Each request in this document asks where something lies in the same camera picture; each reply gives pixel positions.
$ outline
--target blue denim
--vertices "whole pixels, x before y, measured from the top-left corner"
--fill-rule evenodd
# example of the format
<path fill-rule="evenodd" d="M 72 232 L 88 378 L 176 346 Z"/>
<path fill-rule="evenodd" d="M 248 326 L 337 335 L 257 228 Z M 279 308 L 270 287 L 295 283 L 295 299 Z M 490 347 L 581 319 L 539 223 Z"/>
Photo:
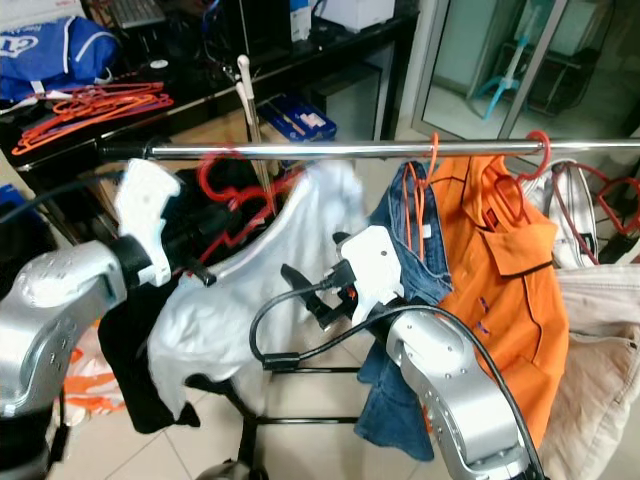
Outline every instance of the blue denim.
<path fill-rule="evenodd" d="M 424 167 L 413 162 L 416 175 L 425 178 Z M 425 237 L 419 238 L 413 196 L 413 177 L 407 175 L 407 191 L 411 221 L 411 245 L 407 247 L 405 199 L 402 190 L 402 165 L 380 204 L 371 215 L 372 225 L 387 227 L 402 266 L 401 282 L 405 298 L 420 298 L 436 305 L 452 290 L 451 276 L 444 250 L 442 228 L 435 196 L 431 187 L 425 190 L 423 225 Z M 424 241 L 424 262 L 419 257 L 419 242 Z M 377 342 L 371 347 L 358 380 L 371 384 L 371 392 L 355 426 L 360 437 L 380 447 L 395 447 L 416 460 L 433 459 L 433 448 L 425 427 L 422 408 L 416 394 L 402 378 L 400 368 Z"/>

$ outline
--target white box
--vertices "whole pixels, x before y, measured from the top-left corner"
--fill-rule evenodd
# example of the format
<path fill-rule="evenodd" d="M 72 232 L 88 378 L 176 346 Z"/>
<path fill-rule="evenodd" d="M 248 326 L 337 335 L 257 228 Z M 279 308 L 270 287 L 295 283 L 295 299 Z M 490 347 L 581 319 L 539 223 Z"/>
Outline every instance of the white box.
<path fill-rule="evenodd" d="M 309 38 L 311 32 L 312 0 L 290 0 L 291 41 L 297 42 Z"/>
<path fill-rule="evenodd" d="M 85 17 L 80 0 L 0 0 L 0 32 L 73 15 Z"/>
<path fill-rule="evenodd" d="M 395 0 L 325 0 L 316 15 L 359 32 L 393 17 L 395 3 Z"/>

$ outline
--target clothes rail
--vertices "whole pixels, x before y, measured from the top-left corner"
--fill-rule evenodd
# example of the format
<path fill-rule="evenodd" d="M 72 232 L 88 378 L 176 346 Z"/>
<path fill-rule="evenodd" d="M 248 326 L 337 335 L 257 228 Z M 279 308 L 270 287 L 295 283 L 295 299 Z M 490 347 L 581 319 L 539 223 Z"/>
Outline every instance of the clothes rail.
<path fill-rule="evenodd" d="M 551 140 L 554 154 L 605 150 L 638 150 L 640 138 L 620 140 Z M 246 159 L 320 160 L 340 158 L 391 158 L 429 155 L 428 142 L 288 143 L 288 144 L 142 144 L 111 143 L 101 147 L 107 158 L 132 157 L 194 159 L 205 155 L 231 155 Z M 536 140 L 452 140 L 440 141 L 440 156 L 532 155 L 542 153 L 544 143 Z"/>

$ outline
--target metal pole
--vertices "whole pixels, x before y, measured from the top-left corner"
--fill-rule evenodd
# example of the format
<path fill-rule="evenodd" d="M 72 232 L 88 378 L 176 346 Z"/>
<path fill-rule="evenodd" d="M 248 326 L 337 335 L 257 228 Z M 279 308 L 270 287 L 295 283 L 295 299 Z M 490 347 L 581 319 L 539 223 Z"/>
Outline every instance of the metal pole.
<path fill-rule="evenodd" d="M 527 100 L 529 96 L 529 90 L 531 90 L 531 86 L 533 85 L 533 81 L 538 74 L 538 70 L 542 65 L 542 61 L 544 60 L 544 56 L 547 53 L 549 48 L 549 44 L 553 39 L 553 35 L 556 33 L 556 29 L 558 28 L 558 24 L 560 23 L 560 19 L 562 18 L 562 14 L 567 6 L 567 0 L 555 0 L 553 4 L 553 8 L 549 13 L 549 17 L 547 19 L 547 23 L 544 26 L 544 30 L 542 30 L 542 34 L 540 35 L 540 39 L 538 40 L 538 45 L 533 51 L 533 55 L 529 60 L 529 66 L 527 67 L 527 71 L 520 82 L 520 87 L 516 93 L 515 98 L 513 99 L 513 103 L 507 116 L 502 123 L 502 127 L 500 128 L 500 133 L 498 133 L 498 138 L 509 138 L 513 127 L 518 120 L 518 115 L 520 115 L 520 110 L 522 110 L 522 105 Z"/>
<path fill-rule="evenodd" d="M 286 143 L 196 145 L 160 144 L 146 149 L 143 144 L 112 143 L 102 153 L 114 160 L 128 160 L 145 156 L 156 159 L 194 159 L 205 155 L 230 155 L 232 158 L 281 160 L 319 160 L 353 158 L 426 157 L 431 154 L 430 143 L 419 142 L 366 142 L 366 143 Z M 541 153 L 544 145 L 535 140 L 456 140 L 441 141 L 438 156 L 469 155 L 530 155 Z M 556 140 L 551 141 L 555 155 L 568 155 L 607 150 L 640 152 L 640 138 L 621 140 Z"/>

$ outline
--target blue bag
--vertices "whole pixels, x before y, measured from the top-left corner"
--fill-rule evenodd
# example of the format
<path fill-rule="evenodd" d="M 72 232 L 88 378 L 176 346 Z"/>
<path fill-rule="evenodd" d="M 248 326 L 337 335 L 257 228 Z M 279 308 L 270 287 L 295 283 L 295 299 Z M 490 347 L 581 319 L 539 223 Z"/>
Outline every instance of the blue bag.
<path fill-rule="evenodd" d="M 118 41 L 80 17 L 0 33 L 0 100 L 19 102 L 33 92 L 108 81 Z"/>

